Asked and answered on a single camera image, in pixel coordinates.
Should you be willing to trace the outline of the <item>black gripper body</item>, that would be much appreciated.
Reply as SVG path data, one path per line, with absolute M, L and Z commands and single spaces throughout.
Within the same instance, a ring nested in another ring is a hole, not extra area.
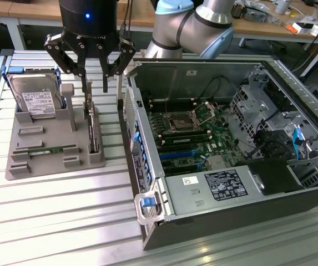
M 59 1 L 62 24 L 66 32 L 87 41 L 86 57 L 95 57 L 102 46 L 108 56 L 119 45 L 117 1 Z

